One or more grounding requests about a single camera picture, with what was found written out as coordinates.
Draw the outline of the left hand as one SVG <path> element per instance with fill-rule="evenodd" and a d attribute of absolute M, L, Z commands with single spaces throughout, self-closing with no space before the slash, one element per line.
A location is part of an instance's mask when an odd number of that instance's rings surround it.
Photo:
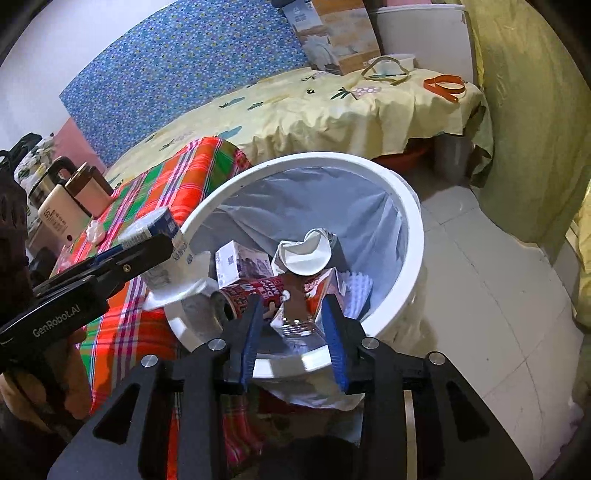
<path fill-rule="evenodd" d="M 76 420 L 85 420 L 92 406 L 92 393 L 86 368 L 78 345 L 87 337 L 82 327 L 71 334 L 67 345 L 58 355 L 57 380 L 64 393 L 64 408 Z M 28 422 L 41 431 L 50 428 L 37 414 L 46 408 L 46 392 L 37 378 L 29 373 L 1 375 L 1 402 L 19 420 Z"/>

